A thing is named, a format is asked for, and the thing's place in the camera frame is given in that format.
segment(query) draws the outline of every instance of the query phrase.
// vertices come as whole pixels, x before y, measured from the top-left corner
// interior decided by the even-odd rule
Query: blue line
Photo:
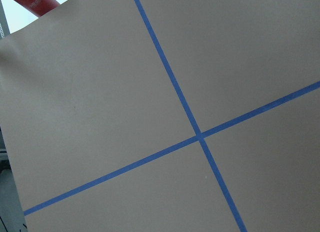
[[[243,114],[243,115],[241,115],[241,116],[239,116],[237,118],[234,118],[234,119],[232,119],[232,120],[230,120],[228,122],[225,122],[225,123],[223,123],[221,125],[218,125],[217,127],[211,128],[211,129],[203,132],[202,134],[206,138],[206,137],[208,137],[210,135],[213,135],[213,134],[218,133],[218,132],[220,132],[222,130],[230,128],[230,127],[232,127],[232,126],[234,126],[234,125],[236,125],[238,123],[241,123],[241,122],[243,122],[243,121],[245,121],[247,119],[255,117],[256,115],[259,115],[260,113],[264,113],[264,112],[266,112],[266,111],[268,111],[268,110],[270,110],[272,108],[275,108],[275,107],[280,106],[280,105],[282,105],[282,104],[284,104],[286,102],[289,102],[292,99],[300,97],[300,96],[302,96],[302,95],[304,95],[306,93],[312,92],[313,90],[318,89],[318,88],[320,88],[320,81],[316,82],[316,83],[313,83],[313,84],[311,84],[311,85],[309,85],[307,87],[304,87],[304,88],[302,88],[302,89],[300,89],[300,90],[298,90],[296,92],[290,93],[290,94],[288,94],[288,95],[286,95],[286,96],[284,96],[282,98],[279,98],[279,99],[277,99],[277,100],[275,100],[275,101],[273,101],[271,103],[268,103],[268,104],[266,104],[266,105],[264,105],[262,107],[259,107],[257,109],[254,109],[254,110],[252,110],[252,111],[250,111],[248,113],[245,113],[245,114]]]
[[[214,160],[214,158],[213,158],[213,156],[212,156],[212,154],[211,154],[211,152],[210,152],[210,150],[209,150],[209,148],[207,146],[207,143],[206,143],[206,141],[205,141],[205,139],[204,139],[204,137],[203,137],[203,135],[202,135],[202,133],[201,133],[201,131],[199,129],[199,126],[198,126],[198,124],[196,122],[196,119],[195,119],[194,115],[192,114],[192,111],[191,111],[191,109],[190,109],[190,107],[189,107],[189,105],[187,103],[187,100],[186,100],[184,94],[182,93],[182,90],[181,90],[181,88],[180,88],[180,86],[178,84],[178,81],[175,78],[175,75],[174,75],[174,73],[173,73],[173,71],[172,71],[172,69],[171,69],[171,67],[169,65],[169,62],[167,61],[165,53],[162,50],[162,47],[161,47],[161,45],[160,45],[160,43],[159,43],[159,41],[158,41],[158,39],[156,37],[156,34],[155,34],[151,24],[150,24],[150,21],[149,21],[147,15],[146,15],[144,9],[142,7],[142,4],[141,4],[140,0],[134,0],[134,2],[135,2],[136,6],[137,6],[137,8],[138,8],[138,10],[140,12],[140,15],[141,15],[141,17],[143,19],[143,22],[144,22],[144,24],[145,24],[145,26],[146,26],[149,34],[150,34],[150,37],[151,37],[151,39],[153,41],[153,44],[154,44],[155,48],[156,48],[156,50],[157,50],[157,52],[158,52],[158,54],[159,54],[159,56],[160,56],[160,58],[162,60],[164,68],[165,68],[168,76],[170,77],[172,85],[174,86],[174,89],[175,89],[175,91],[176,91],[176,93],[177,93],[177,95],[178,95],[178,97],[179,97],[179,99],[181,101],[181,104],[182,104],[182,106],[183,106],[183,108],[185,110],[185,113],[186,113],[186,115],[187,115],[187,117],[188,117],[188,119],[189,119],[189,121],[190,121],[190,123],[191,123],[191,125],[193,127],[193,130],[194,130],[194,132],[195,132],[195,134],[196,134],[196,136],[197,136],[197,138],[198,138],[198,140],[200,142],[200,145],[201,145],[201,147],[202,147],[202,149],[203,149],[203,151],[204,151],[204,153],[205,153],[205,155],[206,155],[206,157],[208,159],[208,162],[209,162],[209,164],[211,166],[211,169],[212,169],[212,171],[213,171],[213,173],[214,173],[214,175],[215,175],[215,177],[216,177],[216,179],[218,181],[218,184],[219,184],[219,186],[220,186],[220,188],[222,190],[222,193],[223,193],[223,195],[224,195],[224,197],[225,197],[225,199],[226,199],[226,201],[227,201],[227,203],[229,205],[229,208],[232,211],[234,219],[235,219],[240,231],[241,232],[247,232],[245,224],[244,224],[243,220],[241,219],[241,216],[240,216],[240,214],[239,214],[239,212],[237,210],[237,207],[236,207],[236,205],[235,205],[235,203],[234,203],[234,201],[233,201],[233,199],[232,199],[232,197],[231,197],[231,195],[230,195],[230,193],[228,191],[226,183],[224,182],[224,180],[222,178],[222,175],[221,175],[221,173],[220,173],[220,171],[219,171],[219,169],[218,169],[218,167],[217,167],[217,165],[215,163],[215,160]]]
[[[94,187],[94,186],[96,186],[96,185],[98,185],[100,183],[103,183],[103,182],[105,182],[105,181],[107,181],[109,179],[112,179],[112,178],[117,177],[117,176],[119,176],[119,175],[121,175],[123,173],[126,173],[126,172],[128,172],[128,171],[130,171],[130,170],[132,170],[134,168],[140,167],[140,166],[142,166],[142,165],[144,165],[146,163],[149,163],[149,162],[151,162],[151,161],[153,161],[155,159],[163,157],[163,156],[165,156],[165,155],[167,155],[169,153],[172,153],[172,152],[174,152],[174,151],[176,151],[176,150],[178,150],[180,148],[186,147],[186,146],[188,146],[188,145],[190,145],[190,144],[192,144],[194,142],[197,142],[197,140],[198,139],[197,139],[196,136],[188,138],[188,139],[186,139],[186,140],[184,140],[184,141],[182,141],[180,143],[177,143],[177,144],[175,144],[175,145],[173,145],[173,146],[171,146],[169,148],[163,149],[163,150],[161,150],[161,151],[159,151],[157,153],[154,153],[152,155],[149,155],[148,157],[145,157],[145,158],[143,158],[143,159],[141,159],[141,160],[139,160],[137,162],[129,164],[129,165],[127,165],[127,166],[125,166],[123,168],[120,168],[120,169],[118,169],[118,170],[116,170],[114,172],[111,172],[111,173],[109,173],[109,174],[107,174],[105,176],[97,178],[97,179],[95,179],[95,180],[93,180],[93,181],[91,181],[89,183],[81,185],[81,186],[79,186],[77,188],[74,188],[74,189],[72,189],[72,190],[70,190],[68,192],[65,192],[65,193],[63,193],[63,194],[61,194],[61,195],[59,195],[57,197],[54,197],[54,198],[49,199],[49,200],[47,200],[47,201],[45,201],[43,203],[40,203],[40,204],[38,204],[38,205],[36,205],[36,206],[34,206],[32,208],[27,209],[23,213],[24,213],[25,216],[27,216],[27,215],[29,215],[31,213],[34,213],[34,212],[36,212],[36,211],[38,211],[40,209],[43,209],[43,208],[48,207],[48,206],[50,206],[50,205],[52,205],[54,203],[57,203],[57,202],[59,202],[59,201],[61,201],[63,199],[66,199],[66,198],[71,197],[71,196],[73,196],[73,195],[75,195],[77,193],[80,193],[80,192],[82,192],[82,191],[84,191],[86,189],[89,189],[89,188]]]

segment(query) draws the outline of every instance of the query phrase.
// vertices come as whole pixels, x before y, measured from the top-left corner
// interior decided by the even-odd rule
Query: gray floor
[[[320,80],[319,1],[141,3],[204,132]],[[1,40],[0,92],[29,231],[246,231],[134,0],[70,0]],[[319,96],[205,139],[248,231],[319,229]]]

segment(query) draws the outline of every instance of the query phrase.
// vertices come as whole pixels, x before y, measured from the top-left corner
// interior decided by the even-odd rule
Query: black cable
[[[0,219],[1,219],[2,224],[4,225],[5,231],[8,232],[7,227],[5,226],[5,223],[4,223],[4,221],[2,220],[1,216],[0,216]]]

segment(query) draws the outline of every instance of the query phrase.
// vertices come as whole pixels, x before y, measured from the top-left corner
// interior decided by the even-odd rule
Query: red object
[[[15,0],[37,17],[41,17],[60,4],[56,0]]]

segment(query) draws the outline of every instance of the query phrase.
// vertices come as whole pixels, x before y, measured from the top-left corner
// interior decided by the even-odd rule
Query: red cylinder
[[[41,17],[47,12],[59,6],[56,0],[15,0],[17,3],[28,9],[37,17]]]

